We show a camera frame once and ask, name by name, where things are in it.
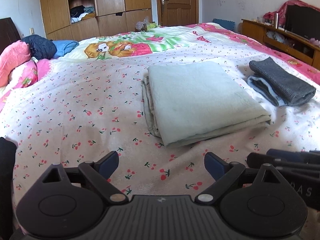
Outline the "plastic bag clutter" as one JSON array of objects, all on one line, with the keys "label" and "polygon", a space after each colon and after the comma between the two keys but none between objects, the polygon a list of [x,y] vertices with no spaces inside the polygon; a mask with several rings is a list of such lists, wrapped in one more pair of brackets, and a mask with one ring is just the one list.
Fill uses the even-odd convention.
[{"label": "plastic bag clutter", "polygon": [[156,22],[150,22],[149,17],[146,16],[143,21],[138,21],[135,25],[135,31],[150,31],[157,28],[159,25]]}]

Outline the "grey folded pants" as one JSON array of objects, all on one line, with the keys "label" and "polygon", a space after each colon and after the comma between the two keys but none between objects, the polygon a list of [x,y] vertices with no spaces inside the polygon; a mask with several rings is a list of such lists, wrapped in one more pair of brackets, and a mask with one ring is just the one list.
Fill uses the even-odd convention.
[{"label": "grey folded pants", "polygon": [[286,72],[271,57],[252,60],[249,67],[254,74],[247,78],[247,84],[276,107],[301,106],[316,94],[315,87]]}]

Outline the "light green pants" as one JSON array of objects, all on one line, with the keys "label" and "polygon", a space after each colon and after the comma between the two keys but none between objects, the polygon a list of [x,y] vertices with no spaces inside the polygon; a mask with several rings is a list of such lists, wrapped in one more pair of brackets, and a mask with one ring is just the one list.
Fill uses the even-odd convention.
[{"label": "light green pants", "polygon": [[148,130],[167,147],[271,121],[270,113],[214,62],[149,66],[142,95]]}]

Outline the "blue cloth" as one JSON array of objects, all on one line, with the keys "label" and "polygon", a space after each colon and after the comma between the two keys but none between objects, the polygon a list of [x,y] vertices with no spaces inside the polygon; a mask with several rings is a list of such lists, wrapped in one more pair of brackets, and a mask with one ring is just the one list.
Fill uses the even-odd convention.
[{"label": "blue cloth", "polygon": [[56,46],[56,53],[54,54],[53,58],[57,59],[66,55],[67,53],[70,53],[79,45],[79,42],[74,40],[58,40],[53,41],[53,44]]}]

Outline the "steel thermos bottle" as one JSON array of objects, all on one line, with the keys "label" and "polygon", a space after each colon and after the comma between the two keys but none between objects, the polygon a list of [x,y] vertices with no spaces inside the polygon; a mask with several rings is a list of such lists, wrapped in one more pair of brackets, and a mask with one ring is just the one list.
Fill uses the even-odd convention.
[{"label": "steel thermos bottle", "polygon": [[274,13],[273,27],[275,29],[279,28],[279,13],[278,12]]}]

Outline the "dark navy jacket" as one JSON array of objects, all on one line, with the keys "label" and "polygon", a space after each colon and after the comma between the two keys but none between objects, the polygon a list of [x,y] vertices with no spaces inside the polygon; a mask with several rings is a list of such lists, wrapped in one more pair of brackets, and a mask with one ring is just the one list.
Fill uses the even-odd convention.
[{"label": "dark navy jacket", "polygon": [[51,40],[36,34],[22,38],[22,41],[29,45],[31,56],[37,60],[50,60],[57,52],[57,48]]}]

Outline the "wooden wardrobe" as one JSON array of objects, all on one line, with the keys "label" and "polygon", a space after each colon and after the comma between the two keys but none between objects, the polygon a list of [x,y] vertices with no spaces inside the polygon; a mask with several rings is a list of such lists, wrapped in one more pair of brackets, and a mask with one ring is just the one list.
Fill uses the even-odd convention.
[{"label": "wooden wardrobe", "polygon": [[136,31],[151,19],[151,0],[40,0],[46,37],[81,41]]}]

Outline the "wooden door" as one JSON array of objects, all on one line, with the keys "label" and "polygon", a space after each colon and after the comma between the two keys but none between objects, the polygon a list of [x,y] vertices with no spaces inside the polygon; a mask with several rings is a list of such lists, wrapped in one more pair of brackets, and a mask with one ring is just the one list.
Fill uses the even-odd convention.
[{"label": "wooden door", "polygon": [[157,0],[161,26],[185,26],[199,22],[199,0]]}]

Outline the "blue foam mat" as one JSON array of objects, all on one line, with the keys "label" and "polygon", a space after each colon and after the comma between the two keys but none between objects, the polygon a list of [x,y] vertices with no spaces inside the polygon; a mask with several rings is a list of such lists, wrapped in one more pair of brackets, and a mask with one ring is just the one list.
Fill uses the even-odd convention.
[{"label": "blue foam mat", "polygon": [[213,23],[219,24],[221,27],[233,31],[235,28],[235,22],[234,21],[229,21],[229,20],[223,20],[219,18],[214,18]]}]

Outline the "wooden TV cabinet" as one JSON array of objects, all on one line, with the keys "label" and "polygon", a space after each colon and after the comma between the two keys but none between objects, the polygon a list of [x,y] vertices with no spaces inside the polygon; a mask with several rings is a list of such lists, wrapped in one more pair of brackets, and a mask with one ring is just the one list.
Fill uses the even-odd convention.
[{"label": "wooden TV cabinet", "polygon": [[291,32],[271,25],[243,20],[241,33],[274,50],[286,53],[319,69],[319,46]]}]

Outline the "dark wooden headboard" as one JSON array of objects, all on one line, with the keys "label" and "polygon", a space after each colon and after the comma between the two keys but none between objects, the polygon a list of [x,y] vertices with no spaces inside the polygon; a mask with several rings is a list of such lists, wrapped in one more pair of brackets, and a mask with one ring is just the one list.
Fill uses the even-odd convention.
[{"label": "dark wooden headboard", "polygon": [[0,19],[0,54],[7,46],[20,40],[21,37],[12,19]]}]

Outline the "pink pillow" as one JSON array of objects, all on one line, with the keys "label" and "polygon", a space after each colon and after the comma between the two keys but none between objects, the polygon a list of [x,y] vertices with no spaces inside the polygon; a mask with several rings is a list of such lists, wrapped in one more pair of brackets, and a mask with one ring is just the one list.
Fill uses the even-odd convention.
[{"label": "pink pillow", "polygon": [[8,84],[10,72],[31,59],[29,44],[18,40],[7,46],[1,53],[0,86]]}]

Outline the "black television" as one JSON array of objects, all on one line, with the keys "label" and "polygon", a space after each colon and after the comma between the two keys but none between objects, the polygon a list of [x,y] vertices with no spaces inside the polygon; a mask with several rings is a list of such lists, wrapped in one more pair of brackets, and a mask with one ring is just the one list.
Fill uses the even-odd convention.
[{"label": "black television", "polygon": [[289,5],[285,15],[285,30],[308,40],[319,40],[320,12],[310,7]]}]

